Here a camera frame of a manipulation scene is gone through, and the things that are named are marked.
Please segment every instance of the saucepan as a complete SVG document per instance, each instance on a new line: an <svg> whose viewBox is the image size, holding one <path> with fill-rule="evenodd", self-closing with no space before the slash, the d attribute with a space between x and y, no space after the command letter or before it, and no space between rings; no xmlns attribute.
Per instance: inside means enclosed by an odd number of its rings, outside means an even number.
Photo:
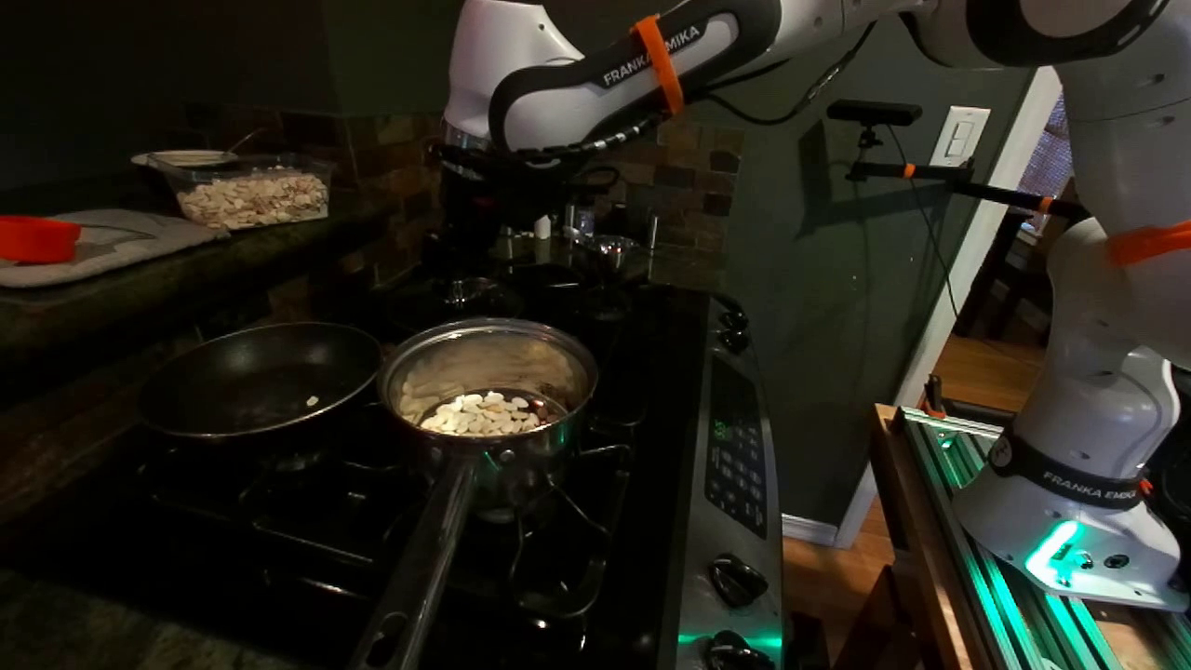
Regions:
<svg viewBox="0 0 1191 670"><path fill-rule="evenodd" d="M448 321L398 342L381 371L381 396L398 424L441 458L442 476L374 610L353 666L417 666L477 494L525 501L540 464L570 452L597 383L597 356L575 335L535 321Z"/></svg>

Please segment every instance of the frying pan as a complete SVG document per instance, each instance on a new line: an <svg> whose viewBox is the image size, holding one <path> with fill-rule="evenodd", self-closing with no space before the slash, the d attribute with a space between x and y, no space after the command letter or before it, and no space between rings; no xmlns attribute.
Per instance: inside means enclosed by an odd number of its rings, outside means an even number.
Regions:
<svg viewBox="0 0 1191 670"><path fill-rule="evenodd" d="M264 325L210 340L140 387L154 430L225 443L279 430L374 387L381 342L348 325Z"/></svg>

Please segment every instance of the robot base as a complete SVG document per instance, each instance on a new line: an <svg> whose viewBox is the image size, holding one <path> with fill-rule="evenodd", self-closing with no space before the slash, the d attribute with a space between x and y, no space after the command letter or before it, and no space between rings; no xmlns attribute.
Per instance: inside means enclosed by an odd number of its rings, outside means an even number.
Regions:
<svg viewBox="0 0 1191 670"><path fill-rule="evenodd" d="M1024 476L982 469L956 493L952 511L980 547L1046 591L1142 610L1191 604L1173 589L1180 542L1148 501L1071 505Z"/></svg>

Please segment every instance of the white bowl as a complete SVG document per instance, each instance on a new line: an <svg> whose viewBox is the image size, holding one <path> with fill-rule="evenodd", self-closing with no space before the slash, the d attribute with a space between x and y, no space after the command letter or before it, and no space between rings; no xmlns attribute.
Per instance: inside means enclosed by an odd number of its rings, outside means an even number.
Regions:
<svg viewBox="0 0 1191 670"><path fill-rule="evenodd" d="M154 170L200 170L200 166L225 166L233 165L240 155L227 150L158 150L158 154L138 154L138 166Z"/></svg>

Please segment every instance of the red object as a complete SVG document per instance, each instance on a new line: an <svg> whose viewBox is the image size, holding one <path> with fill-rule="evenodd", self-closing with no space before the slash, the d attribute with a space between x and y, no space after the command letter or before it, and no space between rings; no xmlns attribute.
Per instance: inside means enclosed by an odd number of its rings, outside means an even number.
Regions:
<svg viewBox="0 0 1191 670"><path fill-rule="evenodd" d="M645 45L648 63L655 68L670 117L679 117L684 108L684 91L674 72L670 40L664 37L659 15L642 17L634 28Z"/></svg>
<svg viewBox="0 0 1191 670"><path fill-rule="evenodd" d="M0 262L67 263L78 249L78 225L46 216L0 216Z"/></svg>
<svg viewBox="0 0 1191 670"><path fill-rule="evenodd" d="M1109 239L1109 262L1118 267L1142 263L1176 249L1191 249L1191 225L1140 227Z"/></svg>

